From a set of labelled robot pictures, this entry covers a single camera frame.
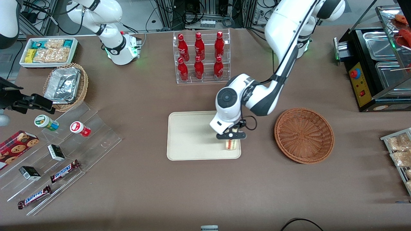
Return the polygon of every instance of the acrylic bottle rack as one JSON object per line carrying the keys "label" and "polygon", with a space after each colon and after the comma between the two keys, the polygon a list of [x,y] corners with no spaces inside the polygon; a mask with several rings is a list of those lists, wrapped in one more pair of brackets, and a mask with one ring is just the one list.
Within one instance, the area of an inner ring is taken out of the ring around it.
{"label": "acrylic bottle rack", "polygon": [[[215,55],[214,55],[214,43],[217,38],[217,32],[223,32],[223,40],[224,40],[224,55],[222,57],[222,63],[224,65],[223,69],[223,77],[221,80],[217,81],[214,79],[214,63],[215,63]],[[205,59],[202,61],[204,64],[204,77],[202,80],[198,80],[195,76],[194,72],[194,63],[196,52],[194,49],[194,44],[196,42],[195,33],[197,31],[181,31],[181,32],[174,32],[173,33],[173,51],[174,51],[174,65],[175,65],[175,76],[177,83],[212,83],[212,82],[227,82],[231,79],[231,53],[230,53],[230,30],[200,30],[201,37],[204,41],[205,47]],[[178,52],[178,39],[177,35],[183,34],[184,40],[188,46],[188,54],[190,55],[190,60],[185,62],[188,68],[188,81],[183,82],[181,81],[180,75],[178,73],[178,62],[177,59],[180,56]]]}

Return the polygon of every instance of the brown tablecloth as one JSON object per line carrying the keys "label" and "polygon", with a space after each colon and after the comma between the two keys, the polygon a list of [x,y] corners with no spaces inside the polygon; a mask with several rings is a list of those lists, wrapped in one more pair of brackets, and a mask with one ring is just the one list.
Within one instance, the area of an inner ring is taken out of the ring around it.
{"label": "brown tablecloth", "polygon": [[[332,62],[332,39],[348,26],[318,27],[297,60],[279,103],[243,140],[239,159],[172,162],[166,157],[168,116],[215,110],[223,86],[177,85],[172,33],[149,34],[141,58],[114,65],[98,37],[78,37],[77,62],[89,80],[86,102],[124,140],[39,214],[26,217],[0,190],[4,230],[279,230],[304,217],[324,230],[407,230],[411,205],[383,142],[411,127],[410,113],[359,113],[343,66]],[[231,30],[232,74],[257,80],[272,74],[268,45],[247,30]],[[23,93],[41,93],[50,70],[22,68]],[[331,124],[335,147],[324,162],[297,164],[280,152],[273,126],[284,110],[307,107]],[[33,118],[7,112],[0,140],[17,130],[38,133]],[[315,230],[299,222],[289,230]]]}

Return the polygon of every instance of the yellow control panel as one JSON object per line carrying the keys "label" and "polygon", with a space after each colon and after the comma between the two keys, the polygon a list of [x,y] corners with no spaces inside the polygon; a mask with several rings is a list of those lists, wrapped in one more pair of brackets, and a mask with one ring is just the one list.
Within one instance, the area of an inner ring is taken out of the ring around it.
{"label": "yellow control panel", "polygon": [[360,107],[371,101],[371,93],[365,81],[360,63],[357,63],[349,72],[351,83],[353,84],[357,102]]}

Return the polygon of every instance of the wicker basket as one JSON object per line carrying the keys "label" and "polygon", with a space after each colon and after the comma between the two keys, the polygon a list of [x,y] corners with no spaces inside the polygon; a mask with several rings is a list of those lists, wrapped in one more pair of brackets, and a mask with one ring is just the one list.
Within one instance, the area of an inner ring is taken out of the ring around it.
{"label": "wicker basket", "polygon": [[320,114],[306,108],[283,112],[275,123],[274,136],[281,151],[302,164],[325,160],[334,147],[330,124]]}
{"label": "wicker basket", "polygon": [[[87,73],[84,71],[84,69],[76,64],[76,63],[70,63],[61,67],[57,67],[57,69],[63,69],[63,68],[69,68],[69,67],[75,67],[77,69],[79,69],[81,71],[81,76],[80,76],[80,82],[79,82],[79,87],[77,90],[77,99],[74,103],[72,104],[53,104],[53,107],[60,112],[66,112],[69,109],[73,108],[73,107],[77,107],[78,105],[80,105],[84,98],[85,95],[87,93],[87,87],[88,87],[88,77],[87,77]],[[48,78],[46,80],[46,83],[44,84],[43,87],[43,95],[46,93],[46,89],[48,86],[48,81],[50,80],[51,77],[51,73],[48,75]]]}

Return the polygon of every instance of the coca-cola bottle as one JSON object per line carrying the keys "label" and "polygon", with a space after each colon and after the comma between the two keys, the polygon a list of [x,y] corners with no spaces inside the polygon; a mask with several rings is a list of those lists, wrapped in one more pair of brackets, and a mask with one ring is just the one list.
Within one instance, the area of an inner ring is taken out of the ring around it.
{"label": "coca-cola bottle", "polygon": [[221,56],[217,56],[215,59],[215,64],[214,64],[214,79],[219,81],[223,78],[223,68],[224,65],[221,62]]}
{"label": "coca-cola bottle", "polygon": [[184,59],[185,62],[190,60],[190,55],[188,54],[188,46],[187,43],[184,41],[184,35],[178,34],[178,52],[180,53],[180,57]]}
{"label": "coca-cola bottle", "polygon": [[188,81],[188,69],[182,57],[178,57],[177,69],[178,69],[178,73],[180,75],[181,81],[187,82]]}
{"label": "coca-cola bottle", "polygon": [[204,41],[201,38],[201,33],[196,33],[196,43],[194,44],[196,49],[196,55],[200,56],[201,60],[204,60],[206,57],[206,51],[204,49]]}
{"label": "coca-cola bottle", "polygon": [[204,64],[201,61],[201,57],[199,55],[196,56],[196,63],[194,63],[194,69],[196,70],[196,78],[198,80],[203,79],[204,76]]}
{"label": "coca-cola bottle", "polygon": [[217,32],[217,39],[215,40],[214,43],[214,56],[217,58],[217,56],[223,57],[224,55],[224,41],[223,41],[223,32],[219,31]]}

